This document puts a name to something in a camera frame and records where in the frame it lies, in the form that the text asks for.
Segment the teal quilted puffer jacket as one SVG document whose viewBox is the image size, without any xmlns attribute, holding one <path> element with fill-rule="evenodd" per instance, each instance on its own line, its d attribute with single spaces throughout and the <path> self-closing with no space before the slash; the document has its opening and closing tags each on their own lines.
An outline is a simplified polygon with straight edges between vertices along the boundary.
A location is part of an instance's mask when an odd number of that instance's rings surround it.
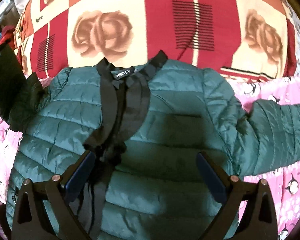
<svg viewBox="0 0 300 240">
<path fill-rule="evenodd" d="M 7 188 L 62 175 L 85 151 L 94 167 L 71 211 L 90 239 L 198 239 L 221 209 L 201 154 L 244 178 L 300 161 L 300 104 L 256 100 L 246 112 L 212 69 L 170 60 L 61 70 L 47 87 L 0 47 L 0 117 L 20 141 Z"/>
</svg>

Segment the red clothes pile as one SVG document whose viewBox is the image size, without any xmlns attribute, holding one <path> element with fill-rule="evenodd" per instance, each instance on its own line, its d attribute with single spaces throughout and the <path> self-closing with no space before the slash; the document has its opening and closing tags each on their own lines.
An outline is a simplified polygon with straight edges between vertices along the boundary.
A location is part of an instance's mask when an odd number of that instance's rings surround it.
<svg viewBox="0 0 300 240">
<path fill-rule="evenodd" d="M 8 25 L 3 28 L 0 36 L 0 47 L 4 45 L 9 45 L 12 50 L 16 49 L 14 41 L 14 30 L 15 26 L 13 25 Z"/>
</svg>

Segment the pink penguin bed sheet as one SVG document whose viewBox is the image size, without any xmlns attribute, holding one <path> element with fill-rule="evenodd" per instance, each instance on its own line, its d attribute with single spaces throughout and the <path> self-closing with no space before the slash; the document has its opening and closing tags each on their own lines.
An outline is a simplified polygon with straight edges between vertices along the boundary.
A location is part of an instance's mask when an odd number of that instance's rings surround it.
<svg viewBox="0 0 300 240">
<path fill-rule="evenodd" d="M 238 82 L 229 80 L 235 97 L 242 108 L 249 112 L 258 99 L 272 100 L 279 105 L 300 104 L 300 76 L 284 77 L 267 82 Z M 22 134 L 10 130 L 0 118 L 0 237 L 8 239 L 4 229 L 6 221 L 5 203 L 8 180 Z M 275 204 L 278 238 L 285 239 L 292 232 L 300 218 L 300 161 L 274 171 L 247 176 L 244 181 L 257 182 L 266 179 Z"/>
</svg>

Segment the red cream rose blanket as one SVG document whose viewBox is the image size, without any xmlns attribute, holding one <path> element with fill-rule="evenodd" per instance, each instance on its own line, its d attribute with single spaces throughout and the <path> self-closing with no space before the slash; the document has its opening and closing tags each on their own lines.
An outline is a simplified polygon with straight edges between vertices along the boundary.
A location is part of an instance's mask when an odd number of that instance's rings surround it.
<svg viewBox="0 0 300 240">
<path fill-rule="evenodd" d="M 15 28 L 26 74 L 107 59 L 173 60 L 224 77 L 267 81 L 296 72 L 296 28 L 283 0 L 30 0 Z"/>
</svg>

